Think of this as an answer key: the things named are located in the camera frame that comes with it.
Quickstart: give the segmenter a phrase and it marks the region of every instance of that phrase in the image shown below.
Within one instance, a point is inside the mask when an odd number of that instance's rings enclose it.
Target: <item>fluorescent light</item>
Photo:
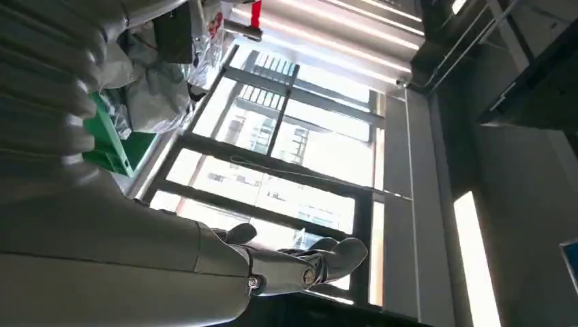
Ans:
[[[304,46],[300,46],[298,44],[291,44],[291,43],[285,42],[283,40],[279,40],[276,37],[273,37],[269,34],[263,35],[263,41],[270,42],[272,44],[277,44],[278,46],[283,46],[284,48],[303,53],[304,55],[307,55],[307,56],[310,56],[313,58],[317,58],[317,59],[326,61],[328,63],[332,63],[334,65],[340,66],[340,67],[345,68],[347,70],[350,70],[352,72],[358,72],[360,74],[375,78],[377,80],[381,80],[383,82],[387,82],[389,84],[395,85],[395,82],[396,82],[395,78],[385,76],[385,75],[382,75],[379,73],[375,73],[374,71],[372,71],[370,69],[365,69],[363,67],[359,67],[358,65],[356,65],[354,63],[350,63],[350,62],[345,61],[345,60],[330,57],[326,54],[322,54],[320,52],[312,50],[311,48],[307,48]]]
[[[304,12],[307,12],[309,14],[316,15],[316,16],[319,16],[319,17],[329,19],[329,20],[332,20],[334,22],[338,22],[340,24],[346,25],[347,27],[350,27],[352,29],[356,29],[357,31],[360,31],[362,33],[367,33],[367,34],[374,35],[376,37],[380,37],[384,40],[399,44],[400,46],[405,46],[405,47],[413,49],[413,50],[419,49],[419,46],[417,44],[414,44],[412,42],[408,42],[406,40],[400,39],[399,37],[395,37],[393,35],[389,35],[387,33],[383,33],[383,32],[378,31],[376,29],[370,29],[367,26],[364,26],[363,24],[359,24],[358,22],[354,22],[353,20],[350,20],[350,19],[347,19],[344,17],[338,17],[334,14],[330,14],[328,12],[323,12],[319,9],[309,7],[305,4],[305,2],[297,2],[295,0],[280,0],[280,2],[285,3],[286,5],[292,6],[296,9],[303,10]]]
[[[407,18],[409,18],[409,19],[415,20],[416,22],[421,22],[421,18],[416,17],[416,16],[413,16],[413,15],[410,15],[410,14],[407,14],[407,13],[401,11],[401,10],[397,10],[397,9],[395,9],[395,8],[389,7],[389,6],[387,6],[387,5],[385,5],[385,4],[381,3],[381,2],[377,2],[377,1],[373,1],[373,0],[361,0],[361,1],[363,1],[363,2],[365,2],[365,3],[368,3],[368,4],[370,4],[370,5],[374,5],[374,6],[376,6],[376,7],[379,7],[379,8],[385,9],[385,10],[388,10],[388,11],[390,11],[390,12],[394,12],[394,13],[400,15],[400,16],[407,17]]]
[[[463,5],[466,4],[466,0],[455,0],[452,4],[452,12],[454,15],[462,9]]]
[[[466,193],[453,206],[474,327],[500,327],[500,315],[472,192]]]
[[[250,14],[250,13],[244,12],[244,11],[242,11],[242,10],[239,10],[238,8],[233,8],[232,11],[233,11],[235,14],[238,14],[238,15],[240,15],[240,16],[242,16],[242,17],[246,17],[246,18],[250,18],[250,17],[251,17],[251,14]],[[263,24],[269,25],[269,26],[271,26],[271,27],[274,28],[274,29],[279,29],[279,30],[285,31],[285,32],[287,32],[287,33],[291,33],[291,34],[293,34],[293,35],[295,35],[295,36],[304,37],[304,38],[309,39],[309,40],[311,40],[311,41],[313,41],[313,42],[316,42],[316,43],[318,43],[318,44],[323,44],[323,45],[328,46],[328,47],[330,47],[330,48],[333,48],[333,49],[336,49],[336,50],[339,50],[339,51],[343,51],[343,52],[346,52],[346,53],[348,53],[348,54],[350,54],[350,55],[353,55],[353,56],[356,56],[356,57],[360,57],[360,58],[364,58],[364,59],[367,59],[367,60],[369,60],[369,61],[373,61],[374,63],[378,63],[378,64],[383,65],[383,66],[391,67],[391,68],[393,68],[393,69],[397,69],[397,70],[402,71],[402,72],[405,72],[405,73],[411,73],[411,72],[412,72],[411,69],[409,69],[409,68],[407,68],[407,67],[398,65],[398,64],[396,64],[396,63],[391,63],[391,62],[389,62],[389,61],[387,61],[387,60],[384,60],[384,59],[375,57],[375,56],[373,56],[373,55],[371,55],[371,54],[367,54],[367,53],[365,53],[365,52],[363,52],[363,51],[360,51],[360,50],[357,50],[357,49],[350,48],[349,46],[345,46],[345,45],[343,45],[343,44],[340,44],[340,43],[337,43],[337,42],[333,42],[333,41],[327,40],[327,39],[325,39],[325,38],[323,38],[323,37],[306,33],[306,32],[304,32],[304,31],[302,31],[302,30],[300,30],[300,29],[296,29],[296,28],[294,28],[294,27],[289,27],[289,26],[287,26],[287,25],[283,25],[283,24],[280,24],[280,23],[278,23],[278,22],[274,22],[274,21],[272,21],[272,20],[270,20],[270,19],[268,19],[268,18],[265,18],[265,17],[263,17],[263,16],[260,17],[260,22],[263,23]]]
[[[371,18],[376,19],[376,20],[381,20],[382,22],[385,22],[386,24],[390,24],[390,25],[399,27],[400,29],[405,29],[406,31],[410,31],[410,32],[413,32],[413,33],[415,33],[415,34],[417,34],[417,35],[422,35],[422,36],[424,36],[424,33],[423,33],[422,31],[418,30],[418,29],[415,29],[415,28],[413,28],[413,27],[409,27],[408,25],[403,25],[403,24],[398,23],[398,22],[396,22],[396,21],[394,21],[394,20],[387,19],[387,18],[385,18],[385,17],[381,17],[381,16],[376,15],[376,14],[373,14],[373,13],[371,13],[371,12],[366,12],[366,11],[363,10],[363,9],[359,9],[358,7],[355,7],[354,5],[350,5],[350,4],[344,3],[343,1],[340,1],[340,0],[327,0],[327,1],[329,1],[329,2],[331,2],[331,3],[333,3],[333,4],[335,4],[335,5],[342,6],[342,7],[346,8],[346,9],[352,10],[352,11],[354,11],[354,12],[358,12],[358,13],[360,13],[360,14],[362,14],[362,15],[366,15],[367,17],[371,17]]]

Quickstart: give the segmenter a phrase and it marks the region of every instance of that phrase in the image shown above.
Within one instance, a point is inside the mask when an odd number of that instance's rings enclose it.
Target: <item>green plastic crate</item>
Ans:
[[[93,93],[91,98],[97,105],[96,116],[85,120],[84,125],[94,136],[95,148],[82,156],[106,170],[133,177],[156,135],[133,132],[127,140],[121,141],[101,97]]]

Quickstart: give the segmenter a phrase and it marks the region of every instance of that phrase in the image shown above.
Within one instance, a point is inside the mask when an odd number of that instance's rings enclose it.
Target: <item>red object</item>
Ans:
[[[251,8],[251,27],[254,29],[259,28],[259,18],[261,17],[261,0],[253,3]]]

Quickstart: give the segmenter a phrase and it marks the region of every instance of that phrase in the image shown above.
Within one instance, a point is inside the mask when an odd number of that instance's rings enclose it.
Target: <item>window frame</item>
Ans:
[[[272,157],[272,151],[275,146],[275,141],[277,139],[281,123],[284,121],[284,118],[287,119],[287,117],[284,116],[284,113],[289,99],[297,100],[305,104],[333,112],[338,112],[340,114],[368,122],[370,126],[370,133],[368,138],[369,143],[371,144],[371,142],[375,140],[376,129],[382,128],[384,126],[384,117],[376,113],[376,94],[373,91],[370,91],[369,112],[363,112],[361,110],[335,102],[331,99],[327,99],[321,95],[316,95],[303,89],[296,88],[294,84],[299,73],[298,65],[295,65],[294,69],[288,70],[289,72],[292,72],[292,75],[289,76],[289,78],[281,79],[280,76],[274,76],[270,79],[264,76],[255,75],[250,72],[251,69],[255,67],[257,59],[257,55],[255,54],[256,52],[252,52],[247,60],[249,65],[246,65],[243,69],[231,67],[231,60],[233,59],[238,48],[239,46],[236,45],[230,51],[227,59],[224,61],[222,70],[217,75],[217,78],[209,89],[205,99],[203,99],[203,102],[199,105],[196,114],[192,119],[192,122],[183,130],[183,133],[178,136],[177,140],[168,151],[164,162],[161,164],[157,174],[153,177],[150,186],[142,197],[143,202],[150,203],[158,191],[164,191],[184,198],[190,198],[211,206],[218,206],[220,208],[230,210],[241,215],[247,215],[261,219],[263,221],[294,228],[295,230],[302,230],[305,228],[308,233],[318,236],[333,237],[336,240],[343,240],[347,237],[355,237],[366,244],[367,250],[371,253],[373,202],[376,199],[383,200],[384,193],[373,189],[372,187],[361,187],[353,183],[339,180],[338,178],[310,170],[309,168],[300,166],[296,163],[290,163],[276,159]],[[230,94],[226,107],[217,120],[217,124],[213,128],[213,133],[211,133],[210,137],[194,134],[193,129],[195,128],[199,118],[202,116],[202,113],[207,107],[212,94],[214,94],[223,77],[235,80],[237,83]],[[269,143],[267,154],[242,149],[235,145],[215,140],[216,135],[223,125],[224,119],[229,112],[229,108],[231,107],[232,102],[240,95],[243,85],[250,85],[252,87],[276,93],[283,97],[283,103],[276,118],[277,120],[275,122],[275,128],[273,130],[273,135]],[[302,121],[299,121],[299,123],[313,125],[311,123]],[[232,160],[233,157],[237,156],[253,163],[254,165],[248,167],[253,170],[257,170],[265,174],[270,174],[271,176],[275,176],[277,178],[286,179],[287,181],[292,181],[294,183],[315,187],[316,189],[331,192],[339,196],[352,198],[355,201],[353,231],[351,234],[347,234],[340,230],[335,230],[333,228],[324,227],[316,223],[303,221],[295,217],[274,213],[267,209],[258,208],[256,206],[232,200],[224,196],[219,196],[214,193],[168,181],[166,178],[171,168],[173,167],[173,164],[177,160],[181,150],[183,149],[189,149],[191,151],[196,151],[202,154],[202,157],[197,163],[193,178],[198,176],[200,167],[202,167],[207,156],[215,157],[230,164],[237,164],[234,162],[234,160]],[[352,300],[354,301],[355,305],[358,306],[375,308],[377,306],[371,305],[368,302],[370,272],[369,265],[370,260],[368,256],[368,258],[364,260],[363,263],[351,274],[349,290],[342,290],[333,285],[318,285],[314,287],[312,291],[326,294],[328,296]]]

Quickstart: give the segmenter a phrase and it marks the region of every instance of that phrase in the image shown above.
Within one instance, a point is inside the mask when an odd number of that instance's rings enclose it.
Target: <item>ceiling light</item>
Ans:
[[[462,9],[463,5],[466,4],[466,0],[455,0],[452,4],[452,12],[454,15]]]
[[[322,54],[320,52],[317,52],[315,50],[312,50],[311,48],[308,47],[304,47],[304,46],[300,46],[297,44],[291,44],[288,42],[285,42],[283,40],[279,40],[276,37],[273,37],[269,34],[264,34],[263,35],[263,41],[265,42],[269,42],[272,44],[277,44],[278,46],[283,46],[284,48],[287,49],[291,49],[293,51],[297,51],[300,53],[303,53],[304,55],[310,56],[310,57],[314,57],[323,61],[326,61],[328,63],[332,63],[335,64],[337,66],[340,66],[342,68],[345,68],[347,70],[351,70],[353,72],[358,72],[360,74],[375,78],[377,80],[381,80],[384,82],[387,82],[389,84],[394,84],[396,82],[395,78],[389,77],[389,76],[385,76],[379,73],[375,73],[373,70],[370,69],[365,69],[363,67],[359,67],[359,65],[356,65],[354,63],[350,63],[348,61],[345,60],[341,60],[341,59],[336,59],[334,57],[328,56],[326,54]]]
[[[244,12],[244,11],[238,9],[238,8],[233,8],[232,11],[233,11],[235,14],[238,14],[238,15],[240,15],[240,16],[242,16],[242,17],[245,17],[245,18],[250,18],[250,17],[251,17],[251,14],[250,14],[250,13]],[[367,53],[365,53],[365,52],[363,52],[363,51],[360,51],[360,50],[357,50],[357,49],[350,48],[349,46],[344,46],[343,44],[330,41],[330,40],[328,40],[328,39],[326,39],[326,38],[323,38],[323,37],[319,37],[319,36],[317,36],[317,35],[313,35],[313,34],[306,33],[306,32],[304,32],[304,31],[302,31],[302,30],[300,30],[300,29],[296,29],[296,28],[294,28],[294,27],[289,27],[289,26],[287,26],[287,25],[283,25],[283,24],[280,24],[280,23],[278,23],[278,22],[274,22],[274,21],[269,20],[268,18],[265,18],[265,17],[263,17],[263,16],[260,17],[260,22],[263,23],[263,24],[269,25],[269,26],[271,26],[271,27],[274,28],[274,29],[279,29],[279,30],[285,31],[285,32],[287,32],[287,33],[291,33],[291,34],[293,34],[293,35],[297,35],[297,36],[301,36],[301,37],[307,38],[307,39],[309,39],[309,40],[311,40],[311,41],[313,41],[313,42],[315,42],[315,43],[323,44],[323,45],[328,46],[328,47],[330,47],[330,48],[333,48],[333,49],[336,49],[336,50],[339,50],[339,51],[343,51],[343,52],[347,52],[347,53],[350,54],[350,55],[354,55],[354,56],[356,56],[356,57],[364,58],[364,59],[367,59],[367,60],[369,60],[369,61],[373,61],[374,63],[379,63],[380,65],[383,65],[383,66],[391,67],[391,68],[394,68],[394,69],[397,69],[397,70],[400,70],[400,71],[406,72],[406,73],[411,73],[411,72],[412,72],[412,71],[411,71],[409,68],[407,68],[407,67],[398,65],[398,64],[396,64],[396,63],[391,63],[391,62],[389,62],[389,61],[387,61],[387,60],[384,60],[384,59],[375,57],[375,56],[373,56],[373,55],[371,55],[371,54],[367,54]]]
[[[367,16],[367,17],[371,17],[371,18],[373,18],[373,19],[380,20],[380,21],[382,21],[382,22],[385,22],[386,24],[390,24],[390,25],[399,27],[400,29],[405,29],[406,31],[415,33],[415,34],[417,34],[417,35],[422,35],[422,36],[424,35],[424,33],[423,33],[422,31],[418,30],[418,29],[415,29],[415,28],[413,28],[413,27],[409,27],[408,25],[404,25],[404,24],[398,23],[398,22],[396,22],[396,21],[394,21],[394,20],[387,19],[387,18],[385,18],[385,17],[381,17],[381,16],[376,15],[376,14],[373,14],[373,13],[371,13],[371,12],[366,12],[365,10],[359,9],[358,7],[355,7],[354,5],[349,5],[349,4],[347,4],[347,3],[344,3],[343,1],[340,1],[340,0],[327,0],[327,1],[328,1],[328,2],[331,2],[331,3],[335,4],[335,5],[339,5],[339,6],[341,6],[341,7],[344,7],[344,8],[346,8],[346,9],[352,10],[352,11],[354,11],[354,12],[358,12],[358,13],[360,13],[360,14],[362,14],[362,15]]]
[[[365,3],[368,3],[368,4],[370,4],[370,5],[374,5],[374,6],[376,6],[376,7],[379,7],[379,8],[385,9],[385,10],[388,10],[388,11],[390,11],[390,12],[394,12],[394,13],[400,15],[400,16],[407,17],[407,18],[409,18],[409,19],[415,20],[416,22],[421,22],[421,18],[416,17],[416,16],[413,16],[413,15],[410,15],[410,14],[407,14],[407,13],[401,11],[401,10],[397,10],[397,9],[395,9],[395,8],[389,7],[389,6],[387,6],[387,5],[385,5],[385,4],[381,3],[381,2],[377,2],[377,1],[373,1],[373,0],[361,0],[361,1],[363,1],[363,2],[365,2]]]
[[[413,50],[419,49],[419,46],[417,44],[414,44],[412,42],[408,42],[406,40],[400,39],[399,37],[395,37],[393,35],[389,35],[387,33],[383,33],[383,32],[378,31],[376,29],[370,29],[367,26],[364,26],[363,24],[359,24],[358,22],[354,22],[353,20],[350,20],[350,19],[347,19],[344,17],[338,17],[334,14],[330,14],[327,12],[323,12],[319,9],[315,9],[315,8],[306,6],[303,2],[297,2],[294,0],[280,0],[280,1],[282,3],[285,3],[286,5],[290,5],[294,8],[296,8],[296,9],[303,10],[304,12],[308,12],[309,14],[316,15],[319,17],[323,17],[323,18],[332,20],[334,22],[341,23],[343,25],[346,25],[347,27],[356,29],[362,33],[368,33],[371,35],[375,35],[375,36],[380,37],[384,40],[388,40],[390,42],[399,44],[401,46],[405,46],[405,47],[413,49]]]

